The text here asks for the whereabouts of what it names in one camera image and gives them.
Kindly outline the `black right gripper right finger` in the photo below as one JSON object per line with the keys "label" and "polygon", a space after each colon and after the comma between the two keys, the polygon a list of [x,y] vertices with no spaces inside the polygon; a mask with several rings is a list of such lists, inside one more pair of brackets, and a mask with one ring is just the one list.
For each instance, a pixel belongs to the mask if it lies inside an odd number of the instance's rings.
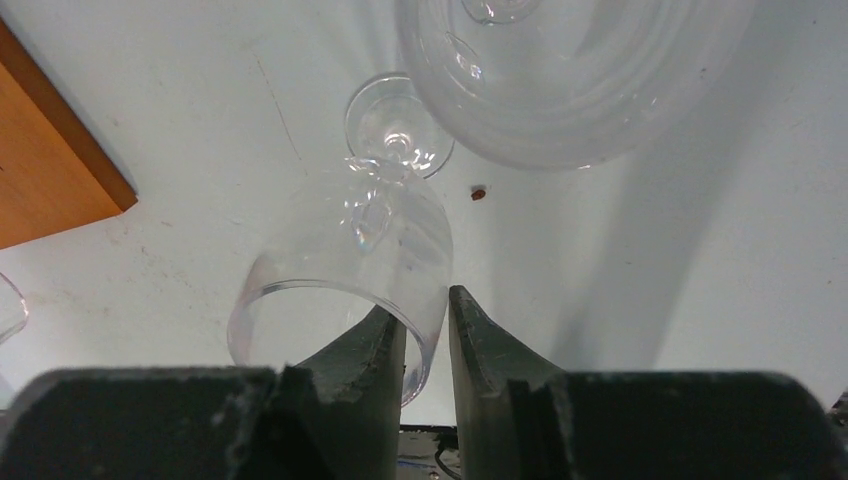
{"label": "black right gripper right finger", "polygon": [[466,479],[843,479],[818,401],[772,372],[579,372],[449,291]]}

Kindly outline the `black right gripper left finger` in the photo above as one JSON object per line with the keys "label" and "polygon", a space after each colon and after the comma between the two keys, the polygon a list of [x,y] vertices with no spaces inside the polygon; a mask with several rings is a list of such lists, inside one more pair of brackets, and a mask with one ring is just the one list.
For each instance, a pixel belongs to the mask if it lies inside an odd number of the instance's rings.
{"label": "black right gripper left finger", "polygon": [[307,360],[55,370],[1,421],[5,479],[391,479],[405,328],[381,308]]}

